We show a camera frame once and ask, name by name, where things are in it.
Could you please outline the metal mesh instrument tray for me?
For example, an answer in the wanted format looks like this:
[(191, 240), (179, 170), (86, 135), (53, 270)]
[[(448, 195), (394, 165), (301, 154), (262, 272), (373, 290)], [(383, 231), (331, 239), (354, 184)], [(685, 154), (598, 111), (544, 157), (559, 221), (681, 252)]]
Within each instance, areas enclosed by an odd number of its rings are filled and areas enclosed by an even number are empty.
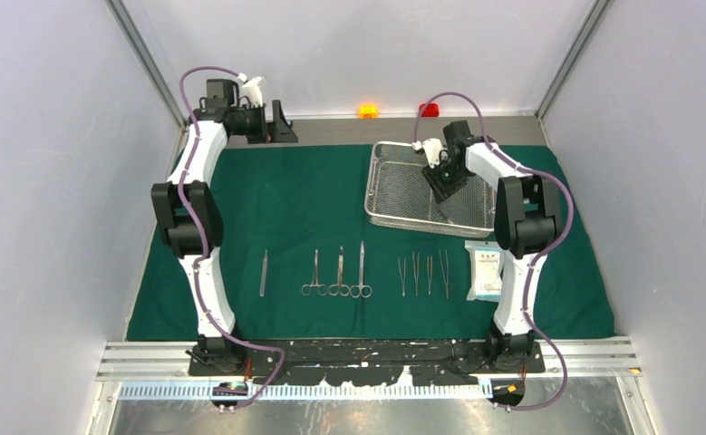
[(448, 236), (489, 236), (494, 227), (493, 188), (480, 177), (469, 178), (457, 192), (464, 206), (463, 222), (450, 225), (437, 213), (436, 200), (422, 175), (426, 165), (426, 159), (407, 143), (375, 143), (364, 198), (369, 221), (381, 227)]

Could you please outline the steel needle holder clamp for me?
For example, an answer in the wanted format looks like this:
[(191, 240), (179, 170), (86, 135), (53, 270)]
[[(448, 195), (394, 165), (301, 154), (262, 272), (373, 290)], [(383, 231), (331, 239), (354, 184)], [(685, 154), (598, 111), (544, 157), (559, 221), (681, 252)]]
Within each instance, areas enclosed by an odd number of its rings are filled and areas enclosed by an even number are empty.
[(428, 255), (426, 258), (426, 273), (427, 273), (427, 288), (428, 295), (432, 294), (433, 278), (434, 278), (434, 258)]

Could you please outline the white sterile packet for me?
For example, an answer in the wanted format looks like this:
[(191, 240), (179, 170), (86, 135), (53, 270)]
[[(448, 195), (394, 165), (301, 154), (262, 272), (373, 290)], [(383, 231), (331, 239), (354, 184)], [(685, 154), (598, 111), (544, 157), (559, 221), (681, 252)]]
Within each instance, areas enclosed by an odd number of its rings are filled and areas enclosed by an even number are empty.
[(501, 297), (502, 250), (496, 242), (466, 240), (470, 261), (467, 301), (497, 303)]

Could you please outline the long steel probe rod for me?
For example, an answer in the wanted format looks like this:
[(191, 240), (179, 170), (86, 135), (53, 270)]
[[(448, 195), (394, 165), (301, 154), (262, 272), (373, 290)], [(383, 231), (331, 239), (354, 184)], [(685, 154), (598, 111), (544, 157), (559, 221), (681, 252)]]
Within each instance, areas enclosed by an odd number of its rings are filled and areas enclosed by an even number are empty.
[(260, 285), (259, 285), (259, 292), (258, 295), (259, 297), (264, 297), (266, 294), (266, 279), (267, 279), (267, 272), (268, 272), (268, 261), (269, 261), (269, 254), (268, 250), (266, 249), (263, 255), (263, 260), (262, 260), (262, 267), (261, 267), (261, 274), (260, 274)]

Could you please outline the steel surgical forceps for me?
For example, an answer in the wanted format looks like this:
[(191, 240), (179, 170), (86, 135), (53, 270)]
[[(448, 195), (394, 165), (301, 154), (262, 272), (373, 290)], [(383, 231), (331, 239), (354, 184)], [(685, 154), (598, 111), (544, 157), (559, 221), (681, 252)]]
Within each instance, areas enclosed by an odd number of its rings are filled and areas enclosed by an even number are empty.
[(399, 258), (397, 260), (399, 276), (401, 281), (401, 296), (406, 296), (406, 275), (407, 275), (407, 260), (405, 258)]

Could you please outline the steel ring-handled scissors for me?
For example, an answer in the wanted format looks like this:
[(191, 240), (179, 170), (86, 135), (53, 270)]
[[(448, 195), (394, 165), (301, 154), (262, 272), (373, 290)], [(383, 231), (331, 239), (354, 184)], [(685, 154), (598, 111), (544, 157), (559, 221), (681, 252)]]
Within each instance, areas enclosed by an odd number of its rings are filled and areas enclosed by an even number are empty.
[(372, 295), (372, 287), (367, 285), (364, 281), (365, 278), (365, 245), (361, 241), (359, 250), (359, 263), (358, 263), (358, 274), (357, 283), (351, 286), (350, 295), (353, 298), (369, 298)]

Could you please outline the steel ring-handled hemostat clamp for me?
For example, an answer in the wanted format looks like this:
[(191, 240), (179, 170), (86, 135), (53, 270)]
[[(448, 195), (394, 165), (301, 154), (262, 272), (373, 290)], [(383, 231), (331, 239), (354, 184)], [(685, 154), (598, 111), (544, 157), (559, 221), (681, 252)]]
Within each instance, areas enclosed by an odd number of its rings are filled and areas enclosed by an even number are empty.
[(312, 293), (317, 293), (320, 296), (328, 295), (326, 285), (320, 283), (319, 280), (319, 250), (314, 251), (313, 274), (309, 284), (305, 284), (300, 289), (302, 296), (309, 296)]

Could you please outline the small steel scissors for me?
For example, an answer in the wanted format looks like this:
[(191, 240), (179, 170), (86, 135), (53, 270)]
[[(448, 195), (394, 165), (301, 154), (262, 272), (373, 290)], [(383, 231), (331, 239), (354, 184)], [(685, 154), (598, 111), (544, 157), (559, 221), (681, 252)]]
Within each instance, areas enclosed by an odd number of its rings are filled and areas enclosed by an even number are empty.
[(335, 282), (328, 286), (328, 294), (332, 296), (349, 296), (351, 293), (350, 286), (343, 282), (343, 263), (344, 252), (343, 247), (339, 248)]

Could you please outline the steel scalpel handle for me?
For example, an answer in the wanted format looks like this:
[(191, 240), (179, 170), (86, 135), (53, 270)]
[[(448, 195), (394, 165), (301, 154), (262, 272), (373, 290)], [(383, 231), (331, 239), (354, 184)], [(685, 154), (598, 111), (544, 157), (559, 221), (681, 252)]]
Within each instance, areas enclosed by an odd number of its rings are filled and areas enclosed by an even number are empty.
[(459, 225), (463, 222), (464, 206), (459, 193), (441, 202), (436, 201), (437, 213), (450, 225)]

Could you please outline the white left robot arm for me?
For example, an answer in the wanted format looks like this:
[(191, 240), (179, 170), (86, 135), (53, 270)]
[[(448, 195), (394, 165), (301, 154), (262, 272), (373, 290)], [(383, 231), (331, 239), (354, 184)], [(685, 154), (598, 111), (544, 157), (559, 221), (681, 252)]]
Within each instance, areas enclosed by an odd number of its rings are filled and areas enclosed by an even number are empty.
[(209, 79), (191, 113), (179, 162), (150, 192), (162, 242), (182, 266), (196, 307), (198, 339), (190, 355), (225, 375), (245, 367), (247, 350), (236, 338), (236, 317), (227, 300), (219, 260), (223, 219), (209, 184), (233, 136), (250, 144), (298, 141), (279, 100), (271, 105), (274, 119), (267, 120), (263, 82), (261, 76), (244, 74), (235, 80)]

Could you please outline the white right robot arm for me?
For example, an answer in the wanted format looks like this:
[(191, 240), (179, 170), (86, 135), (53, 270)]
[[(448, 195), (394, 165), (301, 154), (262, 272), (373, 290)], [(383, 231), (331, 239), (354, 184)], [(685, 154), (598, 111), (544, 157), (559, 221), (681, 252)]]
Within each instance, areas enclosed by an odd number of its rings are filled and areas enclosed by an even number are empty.
[(501, 296), (485, 340), (488, 365), (508, 372), (534, 350), (537, 283), (549, 251), (565, 235), (563, 183), (512, 159), (486, 136), (453, 121), (443, 139), (414, 140), (425, 157), (422, 170), (435, 199), (443, 202), (480, 177), (496, 194), (493, 235), (502, 255)]

